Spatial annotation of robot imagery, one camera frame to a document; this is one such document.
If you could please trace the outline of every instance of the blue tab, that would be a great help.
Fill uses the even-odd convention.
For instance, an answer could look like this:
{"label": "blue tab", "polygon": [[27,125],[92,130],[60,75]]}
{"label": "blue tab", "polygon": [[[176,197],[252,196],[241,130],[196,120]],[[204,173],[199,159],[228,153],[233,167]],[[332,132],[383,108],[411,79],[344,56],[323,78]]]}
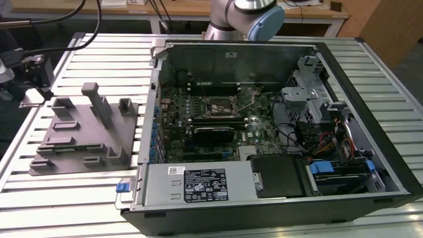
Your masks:
{"label": "blue tab", "polygon": [[319,173],[332,173],[335,172],[332,164],[330,161],[316,161]]}
{"label": "blue tab", "polygon": [[311,173],[332,173],[335,172],[330,161],[316,161],[310,165]]}
{"label": "blue tab", "polygon": [[125,183],[119,183],[119,184],[116,184],[116,192],[117,192],[117,193],[131,192],[131,190],[129,190],[129,183],[125,182]]}
{"label": "blue tab", "polygon": [[312,164],[310,165],[310,169],[311,169],[311,173],[312,173],[312,174],[319,173],[318,166],[315,165],[315,163],[312,163]]}
{"label": "blue tab", "polygon": [[367,164],[367,167],[368,167],[370,171],[375,171],[376,170],[375,164],[372,163],[371,160],[366,160],[366,164]]}

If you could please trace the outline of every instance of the warning label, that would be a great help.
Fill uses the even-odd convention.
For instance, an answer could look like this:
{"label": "warning label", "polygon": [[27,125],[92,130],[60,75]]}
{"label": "warning label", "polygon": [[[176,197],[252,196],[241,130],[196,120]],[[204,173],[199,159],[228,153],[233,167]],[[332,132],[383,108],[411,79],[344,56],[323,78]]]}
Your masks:
{"label": "warning label", "polygon": [[228,200],[224,169],[184,171],[185,202]]}

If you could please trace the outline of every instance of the table leg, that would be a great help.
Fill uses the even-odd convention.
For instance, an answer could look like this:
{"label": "table leg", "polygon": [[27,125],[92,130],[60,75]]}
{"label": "table leg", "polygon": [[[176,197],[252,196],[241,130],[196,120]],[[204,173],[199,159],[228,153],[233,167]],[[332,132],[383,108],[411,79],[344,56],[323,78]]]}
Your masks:
{"label": "table leg", "polygon": [[324,34],[324,37],[336,37],[338,36],[339,30],[343,26],[344,21],[346,21],[346,19],[334,19],[334,22],[330,25],[328,30]]}
{"label": "table leg", "polygon": [[151,33],[152,34],[161,34],[160,20],[156,17],[152,17],[148,20],[149,20],[149,26],[151,26]]}

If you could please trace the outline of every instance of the barcode sticker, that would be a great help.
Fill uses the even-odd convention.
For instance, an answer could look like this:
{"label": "barcode sticker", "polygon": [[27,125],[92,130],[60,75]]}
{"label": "barcode sticker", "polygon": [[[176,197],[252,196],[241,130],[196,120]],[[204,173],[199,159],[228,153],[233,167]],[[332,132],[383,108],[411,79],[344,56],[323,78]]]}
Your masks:
{"label": "barcode sticker", "polygon": [[169,167],[168,174],[169,175],[183,175],[185,167]]}

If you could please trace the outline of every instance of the aluminum table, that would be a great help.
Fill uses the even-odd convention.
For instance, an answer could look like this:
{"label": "aluminum table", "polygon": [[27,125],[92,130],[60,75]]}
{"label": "aluminum table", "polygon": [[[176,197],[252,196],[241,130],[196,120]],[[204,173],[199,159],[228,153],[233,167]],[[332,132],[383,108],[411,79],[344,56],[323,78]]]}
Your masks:
{"label": "aluminum table", "polygon": [[[92,34],[72,39],[83,44]],[[199,35],[99,34],[88,48],[65,53],[56,67],[52,91],[69,96],[75,104],[89,103],[80,93],[85,82],[100,85],[109,103],[131,97],[140,104],[133,154],[140,147],[143,113],[153,39],[200,39]],[[423,108],[366,43],[354,38],[276,37],[273,41],[322,41],[336,57],[394,145],[423,183]],[[33,108],[0,162],[0,237],[141,238],[115,208],[116,183],[136,175],[132,169],[116,172],[32,177],[29,163],[49,126],[52,101]],[[124,193],[123,204],[132,194]],[[374,212],[354,222],[195,234],[179,237],[423,237],[423,200],[400,208]]]}

